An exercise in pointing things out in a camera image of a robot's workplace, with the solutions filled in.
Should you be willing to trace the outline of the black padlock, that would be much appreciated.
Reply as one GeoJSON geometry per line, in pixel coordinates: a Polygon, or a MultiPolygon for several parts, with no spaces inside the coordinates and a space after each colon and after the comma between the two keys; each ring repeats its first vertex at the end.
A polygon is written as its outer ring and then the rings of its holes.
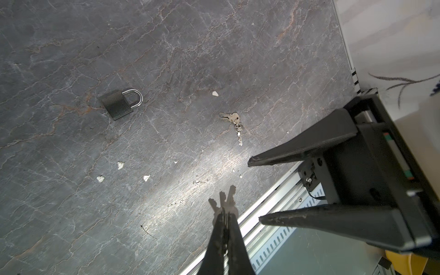
{"type": "Polygon", "coordinates": [[[143,95],[137,89],[126,89],[122,92],[113,91],[104,94],[99,97],[102,105],[105,110],[108,112],[110,117],[113,120],[118,120],[129,113],[134,111],[134,108],[137,108],[143,103],[143,95]],[[129,103],[126,96],[128,94],[135,94],[138,96],[138,100],[135,103],[129,103]]]}

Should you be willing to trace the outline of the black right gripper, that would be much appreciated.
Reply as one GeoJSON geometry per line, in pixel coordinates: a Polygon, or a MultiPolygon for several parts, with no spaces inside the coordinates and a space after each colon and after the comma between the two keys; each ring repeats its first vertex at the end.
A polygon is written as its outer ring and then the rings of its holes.
{"type": "Polygon", "coordinates": [[[326,205],[270,213],[263,225],[306,228],[393,252],[440,253],[440,202],[376,96],[357,97],[247,165],[304,160],[326,205]]]}

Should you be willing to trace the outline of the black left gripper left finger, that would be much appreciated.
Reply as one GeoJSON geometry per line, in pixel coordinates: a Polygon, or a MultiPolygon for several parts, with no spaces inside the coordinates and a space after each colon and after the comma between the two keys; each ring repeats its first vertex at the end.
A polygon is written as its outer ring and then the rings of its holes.
{"type": "Polygon", "coordinates": [[[225,251],[226,226],[224,214],[220,213],[215,220],[213,232],[197,275],[223,275],[225,251]]]}

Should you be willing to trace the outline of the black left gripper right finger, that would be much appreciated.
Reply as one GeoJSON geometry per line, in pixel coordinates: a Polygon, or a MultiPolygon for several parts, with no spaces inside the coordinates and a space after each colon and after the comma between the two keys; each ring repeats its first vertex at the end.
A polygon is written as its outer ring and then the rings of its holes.
{"type": "Polygon", "coordinates": [[[255,275],[235,214],[228,214],[229,275],[255,275]]]}

